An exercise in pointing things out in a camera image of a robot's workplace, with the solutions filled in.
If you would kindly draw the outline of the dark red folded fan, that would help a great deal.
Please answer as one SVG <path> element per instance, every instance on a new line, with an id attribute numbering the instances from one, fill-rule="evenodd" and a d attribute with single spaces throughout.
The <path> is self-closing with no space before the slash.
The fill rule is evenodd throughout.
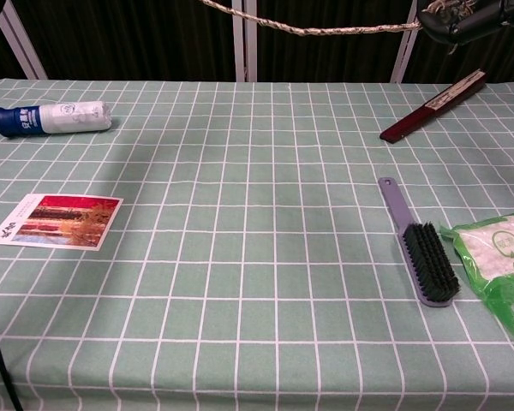
<path id="1" fill-rule="evenodd" d="M 454 109 L 466 99 L 479 92 L 486 84 L 487 75 L 477 69 L 457 83 L 447 87 L 443 92 L 429 99 L 418 109 L 397 121 L 380 133 L 380 139 L 395 144 L 424 127 L 432 120 Z"/>

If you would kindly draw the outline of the black pleated curtain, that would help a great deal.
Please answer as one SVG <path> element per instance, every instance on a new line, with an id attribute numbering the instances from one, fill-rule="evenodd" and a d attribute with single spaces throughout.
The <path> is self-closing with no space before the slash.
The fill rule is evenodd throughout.
<path id="1" fill-rule="evenodd" d="M 52 80 L 236 78 L 230 15 L 199 0 L 11 0 Z M 259 16 L 296 27 L 404 22 L 411 0 L 256 0 Z M 265 82 L 387 82 L 402 35 L 299 37 L 259 27 Z M 475 69 L 514 81 L 514 28 L 452 50 L 419 34 L 403 81 L 449 83 Z"/>

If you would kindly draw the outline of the white frame pole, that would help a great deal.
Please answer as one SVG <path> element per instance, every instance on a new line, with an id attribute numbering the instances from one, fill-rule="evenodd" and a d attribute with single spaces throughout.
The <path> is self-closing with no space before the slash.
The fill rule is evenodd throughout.
<path id="1" fill-rule="evenodd" d="M 47 80 L 48 75 L 12 0 L 0 0 L 0 30 L 25 76 L 29 80 Z"/>
<path id="2" fill-rule="evenodd" d="M 417 22 L 417 18 L 416 18 L 417 5 L 418 5 L 418 0 L 412 0 L 411 6 L 409 9 L 408 18 L 407 18 L 407 23 Z M 391 83 L 402 83 L 403 82 L 405 71 L 409 64 L 409 60 L 410 60 L 417 36 L 418 36 L 417 30 L 407 31 L 407 32 L 403 33 L 403 37 L 402 37 L 402 39 L 400 41 L 400 45 L 398 47 L 397 58 L 396 58 L 396 61 L 394 63 L 394 66 L 393 66 L 393 69 L 391 72 L 391 78 L 390 78 Z"/>
<path id="3" fill-rule="evenodd" d="M 231 0 L 231 7 L 249 15 L 257 14 L 257 0 Z M 235 73 L 237 82 L 258 80 L 257 23 L 232 17 Z"/>

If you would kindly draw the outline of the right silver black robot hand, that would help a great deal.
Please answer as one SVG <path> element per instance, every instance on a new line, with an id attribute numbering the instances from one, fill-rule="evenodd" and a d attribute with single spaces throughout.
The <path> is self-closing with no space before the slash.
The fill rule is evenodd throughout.
<path id="1" fill-rule="evenodd" d="M 464 45 L 514 27 L 514 0 L 417 0 L 416 15 L 431 39 Z"/>

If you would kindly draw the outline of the green plastic bag white contents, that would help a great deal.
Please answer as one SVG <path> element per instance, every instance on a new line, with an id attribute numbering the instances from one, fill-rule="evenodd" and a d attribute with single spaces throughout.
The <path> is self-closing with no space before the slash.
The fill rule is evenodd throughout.
<path id="1" fill-rule="evenodd" d="M 514 336 L 514 213 L 440 229 L 475 295 Z"/>

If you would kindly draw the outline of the purple brush with black bristles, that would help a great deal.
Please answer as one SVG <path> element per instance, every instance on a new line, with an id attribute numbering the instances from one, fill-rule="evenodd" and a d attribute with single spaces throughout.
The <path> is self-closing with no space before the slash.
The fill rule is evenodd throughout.
<path id="1" fill-rule="evenodd" d="M 434 225 L 416 222 L 394 178 L 381 177 L 378 185 L 419 301 L 434 308 L 450 306 L 460 285 Z"/>

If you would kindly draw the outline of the white bottle with blue cap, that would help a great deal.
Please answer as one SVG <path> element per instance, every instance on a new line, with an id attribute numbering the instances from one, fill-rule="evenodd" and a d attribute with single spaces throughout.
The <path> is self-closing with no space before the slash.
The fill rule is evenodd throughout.
<path id="1" fill-rule="evenodd" d="M 0 135 L 7 138 L 108 130 L 111 111 L 104 101 L 0 107 Z"/>

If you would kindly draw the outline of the red landscape postcard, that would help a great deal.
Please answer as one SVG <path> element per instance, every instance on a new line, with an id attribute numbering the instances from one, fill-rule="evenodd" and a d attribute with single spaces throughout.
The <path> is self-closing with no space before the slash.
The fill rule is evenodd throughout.
<path id="1" fill-rule="evenodd" d="M 123 200 L 27 194 L 0 223 L 0 245 L 98 251 Z"/>

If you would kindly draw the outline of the green checked tablecloth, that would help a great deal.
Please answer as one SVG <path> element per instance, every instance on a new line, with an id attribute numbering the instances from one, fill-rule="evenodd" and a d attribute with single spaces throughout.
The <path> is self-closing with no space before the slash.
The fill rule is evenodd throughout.
<path id="1" fill-rule="evenodd" d="M 98 251 L 0 245 L 25 411 L 514 411 L 514 338 L 467 285 L 422 305 L 377 181 L 451 227 L 514 212 L 514 83 L 396 145 L 435 85 L 0 80 L 108 130 L 0 135 L 27 194 L 123 200 Z"/>

